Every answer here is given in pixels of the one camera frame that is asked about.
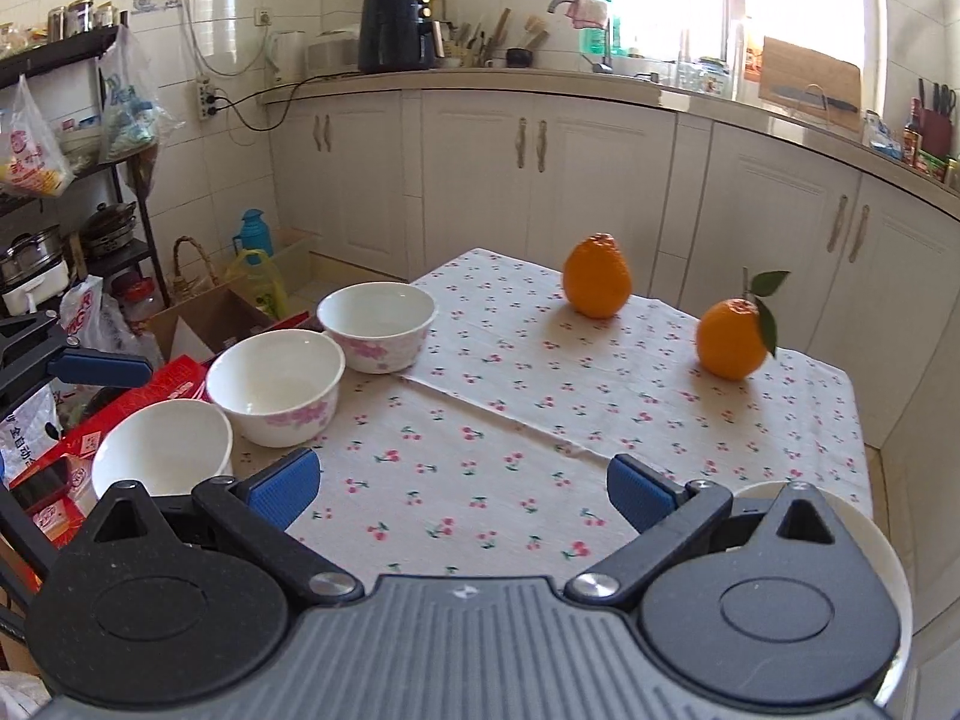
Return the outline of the orange with green leaves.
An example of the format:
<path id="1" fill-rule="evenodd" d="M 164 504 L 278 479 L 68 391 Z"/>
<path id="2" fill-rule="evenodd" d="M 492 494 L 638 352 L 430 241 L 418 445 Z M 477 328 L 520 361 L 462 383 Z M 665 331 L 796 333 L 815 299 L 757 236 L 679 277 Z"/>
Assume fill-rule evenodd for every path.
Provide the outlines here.
<path id="1" fill-rule="evenodd" d="M 766 301 L 789 278 L 789 271 L 742 270 L 742 293 L 718 302 L 698 320 L 695 349 L 700 366 L 729 382 L 742 382 L 778 352 L 778 324 Z"/>

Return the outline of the bowl with pink flowers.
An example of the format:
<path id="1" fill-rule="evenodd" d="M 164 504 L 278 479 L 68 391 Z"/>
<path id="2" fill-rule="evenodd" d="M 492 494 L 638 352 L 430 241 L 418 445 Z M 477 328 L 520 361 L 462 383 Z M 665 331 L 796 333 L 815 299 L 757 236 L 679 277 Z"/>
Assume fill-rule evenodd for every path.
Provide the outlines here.
<path id="1" fill-rule="evenodd" d="M 205 390 L 252 444 L 285 449 L 324 433 L 345 372 L 340 346 L 324 333 L 270 330 L 226 349 Z"/>
<path id="2" fill-rule="evenodd" d="M 416 363 L 436 312 L 436 302 L 423 289 L 380 281 L 329 294 L 317 306 L 317 320 L 352 371 L 384 376 Z"/>

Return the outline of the bowl with pink flowers middle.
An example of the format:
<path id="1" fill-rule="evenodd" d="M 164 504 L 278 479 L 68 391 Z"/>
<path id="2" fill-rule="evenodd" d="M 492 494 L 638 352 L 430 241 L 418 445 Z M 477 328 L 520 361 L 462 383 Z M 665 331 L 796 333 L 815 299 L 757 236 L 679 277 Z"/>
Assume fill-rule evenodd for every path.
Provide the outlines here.
<path id="1" fill-rule="evenodd" d="M 285 449 L 324 433 L 345 372 L 340 346 L 324 333 L 270 330 L 226 349 L 205 390 L 252 444 Z"/>

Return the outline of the bowl with pink flowers far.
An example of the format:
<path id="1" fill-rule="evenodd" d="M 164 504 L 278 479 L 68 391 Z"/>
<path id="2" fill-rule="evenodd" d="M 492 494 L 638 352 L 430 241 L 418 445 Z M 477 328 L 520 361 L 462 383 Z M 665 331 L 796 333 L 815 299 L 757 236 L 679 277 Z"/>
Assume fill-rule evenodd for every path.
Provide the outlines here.
<path id="1" fill-rule="evenodd" d="M 352 371 L 384 376 L 416 363 L 436 312 L 436 302 L 423 289 L 380 281 L 329 294 L 317 306 L 317 320 Z"/>

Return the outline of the white plastic bag red print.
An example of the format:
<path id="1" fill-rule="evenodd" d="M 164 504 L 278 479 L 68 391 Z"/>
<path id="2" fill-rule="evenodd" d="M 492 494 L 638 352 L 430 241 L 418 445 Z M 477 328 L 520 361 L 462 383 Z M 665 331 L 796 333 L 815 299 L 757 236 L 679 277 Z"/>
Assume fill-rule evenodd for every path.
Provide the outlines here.
<path id="1" fill-rule="evenodd" d="M 133 332 L 121 305 L 104 292 L 104 281 L 89 275 L 60 301 L 60 327 L 78 338 L 82 348 L 103 353 L 143 356 L 155 371 L 164 366 L 161 349 L 149 332 Z"/>

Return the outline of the white kitchen cabinets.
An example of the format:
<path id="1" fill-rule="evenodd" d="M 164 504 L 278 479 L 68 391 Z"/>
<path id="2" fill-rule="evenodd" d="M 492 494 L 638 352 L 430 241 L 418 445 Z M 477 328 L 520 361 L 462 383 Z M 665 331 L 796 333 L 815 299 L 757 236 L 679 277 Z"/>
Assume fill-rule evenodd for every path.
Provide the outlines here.
<path id="1" fill-rule="evenodd" d="M 850 374 L 872 447 L 957 411 L 957 195 L 864 146 L 543 71 L 355 76 L 262 107 L 281 217 L 329 257 L 398 277 L 474 247 L 560 266 L 607 232 L 641 294 L 692 314 L 781 270 L 779 338 Z"/>

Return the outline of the white plate with pink flower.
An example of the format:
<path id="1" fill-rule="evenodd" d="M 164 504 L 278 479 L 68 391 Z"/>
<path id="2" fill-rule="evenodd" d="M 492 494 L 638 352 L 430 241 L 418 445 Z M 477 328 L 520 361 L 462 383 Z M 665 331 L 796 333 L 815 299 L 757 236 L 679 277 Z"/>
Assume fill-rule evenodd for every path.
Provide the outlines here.
<path id="1" fill-rule="evenodd" d="M 907 671 L 910 660 L 911 638 L 913 637 L 913 600 L 911 600 L 910 585 L 907 574 L 901 566 L 900 557 L 896 555 L 890 541 L 882 530 L 872 522 L 871 517 L 864 515 L 859 509 L 847 500 L 835 496 L 830 491 L 820 491 L 823 499 L 832 507 L 833 512 L 843 523 L 846 532 L 851 535 L 857 546 L 874 569 L 874 574 L 882 582 L 895 605 L 898 619 L 900 619 L 900 640 L 898 649 L 893 656 L 892 663 L 885 673 L 882 683 L 875 693 L 874 702 L 888 709 L 893 696 L 900 686 L 903 674 Z"/>

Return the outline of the black storage shelf rack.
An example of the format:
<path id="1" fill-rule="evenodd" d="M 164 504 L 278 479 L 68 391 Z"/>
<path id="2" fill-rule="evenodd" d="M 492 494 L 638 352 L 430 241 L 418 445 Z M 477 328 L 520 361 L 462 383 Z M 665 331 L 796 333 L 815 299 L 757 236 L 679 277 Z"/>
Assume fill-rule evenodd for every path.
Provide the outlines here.
<path id="1" fill-rule="evenodd" d="M 167 300 L 148 199 L 177 126 L 124 23 L 2 55 L 5 316 L 145 268 Z"/>

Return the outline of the orange without leaves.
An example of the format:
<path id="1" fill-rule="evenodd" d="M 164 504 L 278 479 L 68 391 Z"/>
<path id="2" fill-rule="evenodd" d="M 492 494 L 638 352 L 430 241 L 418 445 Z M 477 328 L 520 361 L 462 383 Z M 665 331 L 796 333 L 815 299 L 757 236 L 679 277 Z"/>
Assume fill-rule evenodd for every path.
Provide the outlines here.
<path id="1" fill-rule="evenodd" d="M 563 293 L 579 314 L 612 319 L 633 293 L 630 268 L 617 241 L 597 232 L 579 242 L 563 266 Z"/>

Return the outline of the cherry print tablecloth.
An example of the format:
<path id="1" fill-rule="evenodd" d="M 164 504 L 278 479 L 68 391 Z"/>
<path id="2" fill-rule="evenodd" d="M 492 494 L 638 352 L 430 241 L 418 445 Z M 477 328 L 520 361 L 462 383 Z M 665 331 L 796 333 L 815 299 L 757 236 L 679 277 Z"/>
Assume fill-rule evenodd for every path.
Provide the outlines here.
<path id="1" fill-rule="evenodd" d="M 364 583 L 384 574 L 548 575 L 628 543 L 605 468 L 679 483 L 807 481 L 872 507 L 844 372 L 779 351 L 741 383 L 698 366 L 695 321 L 632 299 L 576 314 L 555 271 L 472 250 L 421 278 L 438 316 L 397 376 L 348 374 L 317 439 L 322 486 L 291 527 Z"/>

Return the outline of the white electric kettle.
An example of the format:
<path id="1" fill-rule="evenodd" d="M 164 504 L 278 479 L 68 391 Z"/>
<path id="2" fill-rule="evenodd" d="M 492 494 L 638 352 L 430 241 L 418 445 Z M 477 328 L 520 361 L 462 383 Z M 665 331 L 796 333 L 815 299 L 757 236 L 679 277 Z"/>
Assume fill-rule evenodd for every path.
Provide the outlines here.
<path id="1" fill-rule="evenodd" d="M 304 66 L 306 34 L 302 31 L 277 31 L 268 37 L 265 60 L 274 86 L 294 85 L 306 78 Z"/>

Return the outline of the black air fryer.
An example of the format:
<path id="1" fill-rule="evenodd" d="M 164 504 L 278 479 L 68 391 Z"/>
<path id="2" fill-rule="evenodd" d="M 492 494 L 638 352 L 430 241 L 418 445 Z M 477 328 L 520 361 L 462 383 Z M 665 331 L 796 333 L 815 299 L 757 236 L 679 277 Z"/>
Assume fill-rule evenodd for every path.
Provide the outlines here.
<path id="1" fill-rule="evenodd" d="M 433 0 L 363 0 L 361 73 L 430 70 L 443 59 L 443 33 L 433 16 Z"/>

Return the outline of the wooden cutting board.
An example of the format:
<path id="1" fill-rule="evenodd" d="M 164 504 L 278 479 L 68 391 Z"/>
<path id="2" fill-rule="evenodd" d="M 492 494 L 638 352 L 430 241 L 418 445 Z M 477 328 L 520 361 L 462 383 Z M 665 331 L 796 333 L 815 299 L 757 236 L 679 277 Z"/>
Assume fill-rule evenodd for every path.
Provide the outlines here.
<path id="1" fill-rule="evenodd" d="M 861 130 L 861 70 L 816 50 L 766 37 L 758 96 L 817 117 L 828 127 Z"/>

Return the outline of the plain white bowl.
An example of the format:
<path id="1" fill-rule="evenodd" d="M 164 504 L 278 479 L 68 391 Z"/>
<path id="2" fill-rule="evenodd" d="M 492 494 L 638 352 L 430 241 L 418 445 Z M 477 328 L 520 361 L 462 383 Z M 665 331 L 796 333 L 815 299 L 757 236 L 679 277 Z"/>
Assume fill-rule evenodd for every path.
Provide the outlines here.
<path id="1" fill-rule="evenodd" d="M 187 494 L 208 478 L 231 476 L 233 427 L 202 400 L 167 400 L 133 413 L 99 445 L 91 465 L 98 499 L 117 481 L 140 481 L 152 496 Z"/>

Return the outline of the teal thermos jug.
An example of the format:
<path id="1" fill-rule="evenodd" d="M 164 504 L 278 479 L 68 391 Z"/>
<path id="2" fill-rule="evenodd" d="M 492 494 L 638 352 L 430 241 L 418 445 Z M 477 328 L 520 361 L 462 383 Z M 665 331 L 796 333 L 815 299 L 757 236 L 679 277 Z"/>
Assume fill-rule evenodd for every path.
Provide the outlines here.
<path id="1" fill-rule="evenodd" d="M 268 257 L 274 255 L 274 241 L 272 231 L 267 221 L 263 219 L 263 211 L 258 208 L 249 208 L 242 213 L 241 229 L 233 238 L 233 250 L 236 255 L 241 252 L 265 252 Z"/>

